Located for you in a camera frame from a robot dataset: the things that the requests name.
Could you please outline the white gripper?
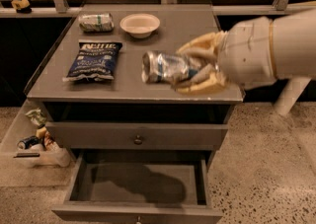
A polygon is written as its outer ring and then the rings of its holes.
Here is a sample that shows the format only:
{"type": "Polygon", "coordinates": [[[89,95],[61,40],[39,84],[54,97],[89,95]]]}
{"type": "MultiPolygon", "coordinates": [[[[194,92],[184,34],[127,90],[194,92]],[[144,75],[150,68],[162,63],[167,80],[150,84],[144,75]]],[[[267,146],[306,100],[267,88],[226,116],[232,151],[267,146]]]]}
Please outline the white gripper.
{"type": "Polygon", "coordinates": [[[183,95],[215,94],[227,87],[227,78],[245,90],[274,84],[277,78],[271,60],[270,25],[270,19],[260,17],[239,22],[228,32],[208,33],[188,41],[177,54],[209,62],[218,57],[220,71],[207,64],[173,89],[183,95]]]}

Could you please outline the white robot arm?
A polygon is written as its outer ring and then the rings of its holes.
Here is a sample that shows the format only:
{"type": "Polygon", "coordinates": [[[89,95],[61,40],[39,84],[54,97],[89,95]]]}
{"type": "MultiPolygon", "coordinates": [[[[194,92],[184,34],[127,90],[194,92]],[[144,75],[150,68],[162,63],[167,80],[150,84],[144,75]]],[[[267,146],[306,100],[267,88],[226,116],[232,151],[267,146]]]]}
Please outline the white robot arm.
{"type": "Polygon", "coordinates": [[[286,115],[316,77],[316,10],[242,21],[227,32],[196,37],[177,52],[216,62],[227,80],[245,90],[286,80],[274,104],[286,115]]]}

